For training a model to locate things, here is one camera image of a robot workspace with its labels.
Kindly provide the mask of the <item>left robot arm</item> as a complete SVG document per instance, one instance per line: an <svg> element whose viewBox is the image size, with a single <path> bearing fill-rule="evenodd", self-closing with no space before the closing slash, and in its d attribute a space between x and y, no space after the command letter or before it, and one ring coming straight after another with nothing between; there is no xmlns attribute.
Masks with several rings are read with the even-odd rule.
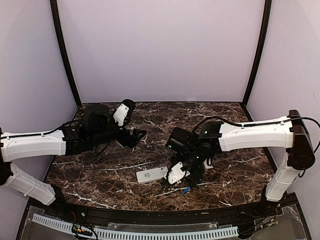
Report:
<svg viewBox="0 0 320 240"><path fill-rule="evenodd" d="M44 183L21 170L14 160L39 156L74 156L113 141L133 149L146 130L126 129L136 105L126 99L114 112L104 104L89 105L78 120L43 132L0 134L0 184L33 198L60 218L67 218L70 206L60 188Z"/></svg>

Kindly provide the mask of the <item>white air conditioner remote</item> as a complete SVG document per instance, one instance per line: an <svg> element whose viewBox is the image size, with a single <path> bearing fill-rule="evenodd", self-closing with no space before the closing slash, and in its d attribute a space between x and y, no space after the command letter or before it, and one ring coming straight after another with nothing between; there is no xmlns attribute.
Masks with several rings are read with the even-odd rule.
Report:
<svg viewBox="0 0 320 240"><path fill-rule="evenodd" d="M168 172L167 166L137 171L136 172L137 182L139 184L155 182L164 178L167 172Z"/></svg>

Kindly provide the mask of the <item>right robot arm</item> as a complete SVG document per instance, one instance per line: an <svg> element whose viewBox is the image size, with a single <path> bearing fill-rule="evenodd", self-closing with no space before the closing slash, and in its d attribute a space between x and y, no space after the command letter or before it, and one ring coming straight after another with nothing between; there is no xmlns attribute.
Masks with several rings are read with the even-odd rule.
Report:
<svg viewBox="0 0 320 240"><path fill-rule="evenodd" d="M318 148L313 147L310 134L300 113L293 109L287 116L252 122L231 122L220 116L200 121L192 131L176 127L166 146L175 151L172 166L161 179L164 187L185 179L193 188L204 175L204 164L211 165L223 152L253 148L283 148L285 155L280 167L267 184L263 200L255 205L255 213L266 217L281 200L297 177L311 168Z"/></svg>

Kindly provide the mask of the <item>white battery cover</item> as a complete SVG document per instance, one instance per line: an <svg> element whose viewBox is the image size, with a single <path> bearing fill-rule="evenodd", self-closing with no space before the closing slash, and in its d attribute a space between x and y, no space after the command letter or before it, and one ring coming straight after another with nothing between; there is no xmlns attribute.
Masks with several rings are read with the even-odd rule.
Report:
<svg viewBox="0 0 320 240"><path fill-rule="evenodd" d="M209 169L213 169L213 168L214 168L212 165L208 165L206 160L205 160L204 163L203 163L203 167L204 167L206 170L209 170Z"/></svg>

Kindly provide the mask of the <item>blue battery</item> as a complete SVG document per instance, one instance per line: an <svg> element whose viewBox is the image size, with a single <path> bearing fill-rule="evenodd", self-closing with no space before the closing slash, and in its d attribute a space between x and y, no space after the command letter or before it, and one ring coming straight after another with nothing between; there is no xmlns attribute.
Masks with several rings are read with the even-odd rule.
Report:
<svg viewBox="0 0 320 240"><path fill-rule="evenodd" d="M190 189L191 189L190 187L187 187L187 188L182 192L182 194L183 194L183 195L186 194Z"/></svg>

